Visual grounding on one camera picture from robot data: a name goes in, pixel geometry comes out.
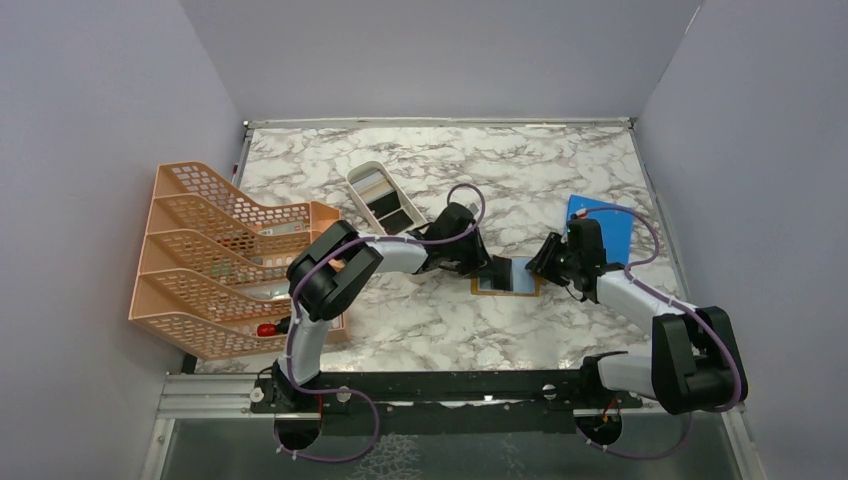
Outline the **yellow leather card holder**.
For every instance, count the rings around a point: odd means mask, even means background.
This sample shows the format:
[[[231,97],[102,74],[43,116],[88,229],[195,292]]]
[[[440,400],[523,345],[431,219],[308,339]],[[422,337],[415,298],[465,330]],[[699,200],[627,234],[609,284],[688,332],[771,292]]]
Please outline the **yellow leather card holder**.
[[[490,265],[471,279],[478,296],[539,297],[541,280],[528,269],[531,257],[493,256]]]

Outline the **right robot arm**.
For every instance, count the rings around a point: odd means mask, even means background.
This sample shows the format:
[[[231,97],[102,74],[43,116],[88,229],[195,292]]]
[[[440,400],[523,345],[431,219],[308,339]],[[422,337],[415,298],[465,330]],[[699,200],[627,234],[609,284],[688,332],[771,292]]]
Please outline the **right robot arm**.
[[[650,338],[647,354],[609,352],[584,359],[579,398],[600,407],[616,392],[655,400],[670,414],[723,412],[746,399],[748,382],[729,314],[697,307],[639,280],[608,261],[601,224],[575,215],[565,234],[552,232],[528,263],[536,276],[607,307]]]

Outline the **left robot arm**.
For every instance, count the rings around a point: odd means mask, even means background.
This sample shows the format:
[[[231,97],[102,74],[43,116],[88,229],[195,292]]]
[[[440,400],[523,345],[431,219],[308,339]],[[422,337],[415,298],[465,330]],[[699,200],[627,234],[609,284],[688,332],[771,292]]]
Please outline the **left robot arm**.
[[[344,220],[324,231],[288,267],[292,313],[276,396],[298,411],[313,401],[329,322],[353,304],[372,276],[442,269],[473,276],[492,262],[472,210],[451,202],[437,219],[396,235],[362,233]]]

